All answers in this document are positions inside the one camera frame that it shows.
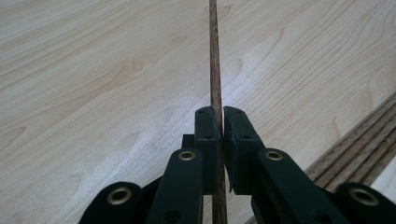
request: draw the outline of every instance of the light wooden surface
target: light wooden surface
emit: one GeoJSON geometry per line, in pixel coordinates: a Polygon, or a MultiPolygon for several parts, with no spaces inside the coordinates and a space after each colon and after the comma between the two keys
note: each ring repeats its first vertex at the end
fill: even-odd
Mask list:
{"type": "MultiPolygon", "coordinates": [[[[303,169],[396,91],[394,0],[218,17],[223,104],[303,169]]],[[[209,105],[208,22],[207,0],[1,1],[0,223],[77,223],[105,186],[161,175],[209,105]]],[[[228,200],[230,223],[251,217],[228,200]]]]}
{"type": "Polygon", "coordinates": [[[345,182],[371,186],[395,155],[396,92],[305,172],[331,192],[345,182]]]}

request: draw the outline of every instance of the striped wood edge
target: striped wood edge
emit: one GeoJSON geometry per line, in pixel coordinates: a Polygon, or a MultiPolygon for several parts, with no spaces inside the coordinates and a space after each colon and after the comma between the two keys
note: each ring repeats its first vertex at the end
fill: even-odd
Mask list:
{"type": "Polygon", "coordinates": [[[371,186],[395,155],[396,92],[305,172],[332,192],[345,182],[371,186]]]}

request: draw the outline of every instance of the black plastic part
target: black plastic part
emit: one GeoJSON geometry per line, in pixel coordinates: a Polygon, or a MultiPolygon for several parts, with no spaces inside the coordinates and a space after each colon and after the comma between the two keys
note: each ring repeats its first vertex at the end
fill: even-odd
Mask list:
{"type": "Polygon", "coordinates": [[[183,134],[183,140],[181,141],[181,147],[195,147],[195,136],[194,134],[183,134]]]}
{"type": "Polygon", "coordinates": [[[265,148],[257,158],[263,190],[281,223],[349,223],[287,153],[265,148]]]}
{"type": "Polygon", "coordinates": [[[212,107],[202,107],[195,111],[194,137],[194,147],[204,157],[204,194],[217,194],[222,143],[215,111],[212,107]]]}
{"type": "Polygon", "coordinates": [[[347,183],[338,186],[334,201],[353,223],[396,223],[396,205],[381,193],[362,184],[347,183]]]}
{"type": "Polygon", "coordinates": [[[251,196],[251,208],[259,224],[277,224],[280,222],[279,215],[266,193],[260,196],[251,196]]]}
{"type": "Polygon", "coordinates": [[[230,191],[251,195],[254,170],[251,166],[256,152],[265,148],[244,111],[224,107],[224,162],[230,179],[230,191]]]}
{"type": "Polygon", "coordinates": [[[146,223],[202,223],[202,211],[203,157],[182,148],[168,162],[146,223]]]}
{"type": "MultiPolygon", "coordinates": [[[[87,210],[85,210],[84,215],[80,220],[80,224],[130,224],[130,223],[143,223],[144,216],[141,213],[138,204],[140,201],[142,190],[136,184],[118,182],[109,185],[105,189],[99,192],[99,194],[94,198],[87,210]],[[111,204],[108,200],[109,194],[116,189],[127,188],[131,192],[131,197],[125,203],[121,204],[111,204]]],[[[122,192],[117,194],[112,194],[113,197],[124,197],[122,192]]]]}
{"type": "Polygon", "coordinates": [[[329,192],[326,189],[323,189],[321,187],[318,187],[320,189],[320,191],[324,194],[324,196],[327,197],[327,199],[329,199],[332,203],[334,203],[334,194],[329,192]]]}
{"type": "Polygon", "coordinates": [[[149,210],[151,209],[152,203],[154,202],[155,194],[157,193],[162,179],[163,177],[161,176],[142,188],[139,209],[142,213],[141,216],[143,220],[146,220],[149,216],[149,210]]]}

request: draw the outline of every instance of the black clamp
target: black clamp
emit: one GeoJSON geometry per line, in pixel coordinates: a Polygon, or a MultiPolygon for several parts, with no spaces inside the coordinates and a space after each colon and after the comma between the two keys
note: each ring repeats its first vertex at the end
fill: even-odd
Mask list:
{"type": "Polygon", "coordinates": [[[284,151],[267,148],[244,111],[224,107],[221,139],[211,107],[195,112],[164,175],[144,188],[119,182],[103,189],[80,223],[202,223],[203,195],[216,193],[224,146],[230,186],[251,195],[258,223],[396,223],[396,205],[374,189],[346,183],[317,187],[284,151]]]}

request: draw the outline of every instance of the dark wooden stick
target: dark wooden stick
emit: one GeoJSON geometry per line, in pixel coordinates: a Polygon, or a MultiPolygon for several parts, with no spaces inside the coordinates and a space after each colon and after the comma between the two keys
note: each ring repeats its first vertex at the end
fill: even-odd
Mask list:
{"type": "MultiPolygon", "coordinates": [[[[216,112],[216,120],[222,133],[222,105],[221,105],[221,81],[219,64],[219,34],[218,13],[216,0],[209,0],[209,23],[210,23],[210,105],[216,112]]],[[[220,154],[220,182],[218,194],[212,197],[212,216],[214,224],[227,223],[227,201],[225,196],[224,177],[224,153],[221,148],[220,154]]]]}

